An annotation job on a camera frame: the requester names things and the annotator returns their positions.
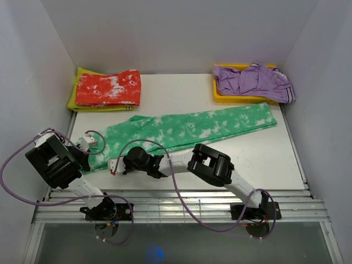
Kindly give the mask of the green tie-dye trousers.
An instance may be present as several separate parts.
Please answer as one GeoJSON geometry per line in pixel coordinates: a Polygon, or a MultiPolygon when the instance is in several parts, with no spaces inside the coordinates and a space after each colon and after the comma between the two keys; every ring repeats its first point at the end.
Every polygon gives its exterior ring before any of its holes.
{"type": "Polygon", "coordinates": [[[126,155],[134,146],[147,153],[162,155],[209,144],[228,138],[275,127],[268,104],[225,108],[188,114],[168,114],[154,117],[135,115],[130,119],[100,130],[94,152],[88,159],[90,172],[107,169],[108,160],[120,153],[126,155]]]}

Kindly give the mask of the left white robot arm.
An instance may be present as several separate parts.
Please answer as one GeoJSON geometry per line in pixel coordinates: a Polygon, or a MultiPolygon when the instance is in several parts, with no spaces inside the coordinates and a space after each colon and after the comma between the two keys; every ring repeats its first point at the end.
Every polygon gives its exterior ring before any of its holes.
{"type": "Polygon", "coordinates": [[[67,145],[63,136],[47,129],[34,141],[34,148],[25,157],[51,188],[84,196],[86,206],[80,208],[80,212],[87,219],[111,221],[117,217],[115,203],[83,176],[90,171],[90,148],[97,144],[97,139],[88,132],[78,145],[67,145]]]}

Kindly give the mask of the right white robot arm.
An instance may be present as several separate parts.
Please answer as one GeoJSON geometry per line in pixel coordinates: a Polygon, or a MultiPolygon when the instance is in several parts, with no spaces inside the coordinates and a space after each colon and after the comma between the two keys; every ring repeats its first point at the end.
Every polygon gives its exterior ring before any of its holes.
{"type": "Polygon", "coordinates": [[[141,147],[133,147],[122,159],[123,174],[133,171],[145,172],[156,178],[170,177],[172,173],[190,172],[207,184],[224,187],[242,202],[249,199],[247,206],[232,203],[230,213],[232,219],[238,219],[242,211],[242,219],[264,222],[278,217],[278,204],[270,201],[264,191],[256,191],[235,170],[228,155],[203,144],[195,145],[190,152],[167,157],[166,155],[148,154],[141,147]]]}

